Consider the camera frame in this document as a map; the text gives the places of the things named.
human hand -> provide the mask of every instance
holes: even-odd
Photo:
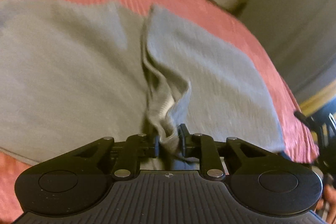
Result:
[[[336,190],[332,186],[327,185],[323,190],[323,195],[325,200],[319,200],[316,210],[323,209],[323,204],[327,201],[330,207],[326,221],[329,224],[336,224]]]

silver rivet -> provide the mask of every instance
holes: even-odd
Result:
[[[207,172],[208,176],[213,177],[213,178],[220,178],[224,173],[222,170],[219,169],[210,169]]]
[[[126,169],[119,169],[116,172],[114,172],[114,175],[118,178],[125,178],[128,177],[131,174],[129,170]]]

mattress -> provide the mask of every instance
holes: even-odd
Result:
[[[89,5],[108,0],[66,1]],[[258,40],[239,20],[207,0],[118,1],[141,15],[146,15],[151,4],[157,3],[176,15],[191,20],[222,40],[232,43],[247,54],[263,77],[272,97],[283,130],[285,152],[297,162],[311,162],[317,157],[318,149],[314,145],[309,130],[293,116],[294,110],[299,109],[295,98]],[[16,177],[28,167],[0,153],[0,223],[10,223],[22,213],[15,197],[14,182]]]

